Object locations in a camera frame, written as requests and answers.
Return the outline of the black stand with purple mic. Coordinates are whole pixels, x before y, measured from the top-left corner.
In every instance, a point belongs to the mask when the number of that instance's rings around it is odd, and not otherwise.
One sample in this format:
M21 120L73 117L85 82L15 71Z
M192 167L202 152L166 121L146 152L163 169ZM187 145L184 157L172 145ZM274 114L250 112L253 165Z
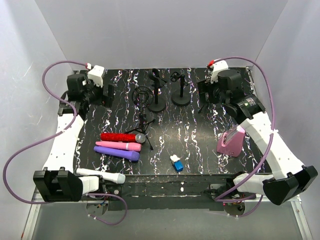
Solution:
M171 101L174 105L184 107L190 104L191 95L190 93L184 93L184 88L188 86L185 80L185 75L178 72L173 72L170 76L170 81L175 83L179 81L179 90L176 90L171 95Z

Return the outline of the silver studio mic shock mount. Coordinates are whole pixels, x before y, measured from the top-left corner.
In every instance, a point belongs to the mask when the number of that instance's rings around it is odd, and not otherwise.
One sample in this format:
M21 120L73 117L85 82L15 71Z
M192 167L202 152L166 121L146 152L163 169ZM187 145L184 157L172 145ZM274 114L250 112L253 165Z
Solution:
M146 136L143 133L132 134L132 133L103 132L100 134L100 139L102 141L110 141L110 142L126 142L126 143L142 144L146 141Z

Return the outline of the black round-base mic stand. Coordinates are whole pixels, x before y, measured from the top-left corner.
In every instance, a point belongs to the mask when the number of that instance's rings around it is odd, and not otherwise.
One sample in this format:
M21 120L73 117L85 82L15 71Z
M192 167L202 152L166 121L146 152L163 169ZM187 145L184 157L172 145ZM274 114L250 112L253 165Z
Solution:
M148 110L152 113L160 113L166 108L166 102L159 96L159 89L166 85L167 81L160 77L160 71L152 68L148 71L148 78L153 81L154 102L148 106Z

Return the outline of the pink handheld microphone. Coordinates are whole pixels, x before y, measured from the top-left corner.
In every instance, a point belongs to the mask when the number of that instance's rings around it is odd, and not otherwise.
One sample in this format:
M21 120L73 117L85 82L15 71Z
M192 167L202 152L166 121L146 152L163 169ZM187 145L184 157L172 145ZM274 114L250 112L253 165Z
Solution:
M142 145L136 142L96 141L95 144L99 147L135 152L140 152L142 149Z

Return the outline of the purple handheld microphone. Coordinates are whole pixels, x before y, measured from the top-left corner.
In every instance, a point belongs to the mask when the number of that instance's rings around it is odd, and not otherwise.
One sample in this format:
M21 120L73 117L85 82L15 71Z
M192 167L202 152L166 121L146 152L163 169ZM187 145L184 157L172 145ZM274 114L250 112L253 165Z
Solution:
M138 162L140 159L140 154L136 151L120 150L102 146L95 146L93 150L100 154L110 155L118 158L125 158L131 162Z

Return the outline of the white handheld microphone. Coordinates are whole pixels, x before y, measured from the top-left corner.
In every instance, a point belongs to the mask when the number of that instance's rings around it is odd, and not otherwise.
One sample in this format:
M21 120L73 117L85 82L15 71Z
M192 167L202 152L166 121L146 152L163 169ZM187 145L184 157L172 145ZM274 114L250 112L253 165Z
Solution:
M76 173L81 176L101 176L104 180L115 184L123 184L126 181L126 176L122 173L110 173L87 168L78 168Z

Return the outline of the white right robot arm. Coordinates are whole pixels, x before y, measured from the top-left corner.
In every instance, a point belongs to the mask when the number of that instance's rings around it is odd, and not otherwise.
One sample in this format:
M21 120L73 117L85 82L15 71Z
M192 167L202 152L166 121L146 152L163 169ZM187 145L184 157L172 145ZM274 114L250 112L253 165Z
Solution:
M222 104L226 113L237 126L226 133L234 136L244 131L263 154L260 163L267 162L271 174L259 175L237 173L226 181L226 191L216 197L217 201L229 196L237 199L243 193L266 196L279 206L304 192L318 176L314 166L306 166L286 145L274 128L268 113L255 95L244 93L242 76L235 69L213 72L210 82L199 82L199 94L208 95L210 103Z

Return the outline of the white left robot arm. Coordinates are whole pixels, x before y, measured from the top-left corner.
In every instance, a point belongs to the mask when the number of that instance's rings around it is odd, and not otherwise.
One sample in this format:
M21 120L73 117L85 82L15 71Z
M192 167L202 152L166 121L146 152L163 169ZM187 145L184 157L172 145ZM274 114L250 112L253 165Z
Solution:
M111 107L114 86L104 83L105 70L81 70L67 77L67 91L59 102L57 131L43 169L33 181L45 202L78 202L90 194L95 200L106 196L106 187L97 175L74 174L74 154L78 137L91 104Z

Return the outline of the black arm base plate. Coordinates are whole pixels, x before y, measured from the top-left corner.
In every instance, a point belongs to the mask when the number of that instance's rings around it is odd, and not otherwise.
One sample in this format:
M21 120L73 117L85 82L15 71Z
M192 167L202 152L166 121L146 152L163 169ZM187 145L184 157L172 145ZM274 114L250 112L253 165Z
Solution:
M102 207L109 211L125 208L119 197L123 198L128 210L165 209L208 209L223 211L227 205L215 202L214 189L206 178L186 180L161 180L126 182L124 184L104 183L96 193L113 194L107 196Z

